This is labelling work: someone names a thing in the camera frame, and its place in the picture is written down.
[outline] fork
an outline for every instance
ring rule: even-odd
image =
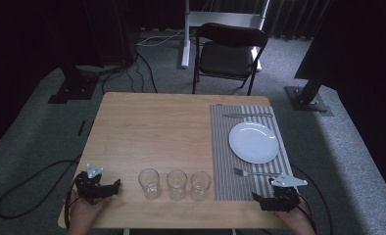
[[[264,176],[279,176],[281,175],[280,173],[262,173],[262,172],[248,172],[246,170],[243,170],[243,169],[240,169],[240,168],[236,168],[234,167],[233,168],[233,172],[237,175],[240,175],[240,176],[248,176],[250,174],[254,174],[254,175],[264,175]]]

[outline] chair backrest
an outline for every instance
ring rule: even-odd
[[[220,23],[205,23],[196,31],[196,42],[199,37],[208,38],[228,47],[258,46],[264,49],[268,37],[256,28],[230,26]]]

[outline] wooden table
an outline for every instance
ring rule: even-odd
[[[104,168],[102,185],[121,179],[120,193],[98,218],[99,228],[284,228],[257,202],[215,201],[214,187],[202,202],[190,198],[190,177],[204,170],[213,177],[210,105],[269,106],[266,97],[184,94],[107,93],[77,167]],[[156,169],[162,195],[143,196],[138,174]],[[188,176],[180,201],[168,195],[166,176],[172,169]],[[63,211],[59,224],[65,227]]]

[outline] gray carpet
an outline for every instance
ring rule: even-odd
[[[151,33],[173,32],[144,32],[142,37]],[[320,189],[330,209],[334,234],[386,234],[386,185],[336,91],[327,87],[321,87],[319,91],[334,117],[293,111],[284,91],[285,86],[305,85],[304,80],[293,77],[310,43],[271,38],[263,52],[263,70],[257,74],[252,95],[269,98],[290,162],[302,169]],[[151,66],[159,93],[191,93],[193,45],[188,69],[180,67],[181,47],[182,41],[171,40],[160,46],[137,48]],[[127,73],[104,75],[101,80],[106,78],[106,92],[155,91],[148,67],[141,58]],[[102,100],[102,81],[91,100],[47,104],[63,79],[60,70],[54,70],[42,79],[0,141],[0,197],[43,167],[59,160],[73,160],[82,152],[90,130],[89,123],[95,119]],[[197,93],[245,95],[246,89],[238,89],[239,85],[238,81],[204,77],[198,84]],[[83,121],[86,125],[79,134]],[[4,201],[3,213],[24,212],[44,198],[67,166],[60,164],[50,168],[16,190]],[[17,219],[0,218],[0,234],[66,234],[57,220],[74,170],[75,165],[37,210]],[[298,170],[294,169],[294,172],[297,177],[306,178]],[[309,199],[318,234],[329,234],[327,213],[314,185],[309,181],[309,186],[299,190]],[[246,235],[266,234],[255,229],[240,231]],[[287,231],[270,232],[287,234]],[[119,230],[103,229],[91,232],[119,233]]]

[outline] human hand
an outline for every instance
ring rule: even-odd
[[[301,199],[299,207],[308,213],[306,203]],[[315,235],[311,222],[298,208],[289,212],[276,211],[274,214],[288,226],[294,235]]]
[[[69,235],[84,235],[92,228],[99,213],[110,204],[112,197],[102,199],[95,205],[91,205],[79,198],[76,191],[71,193],[70,228]]]

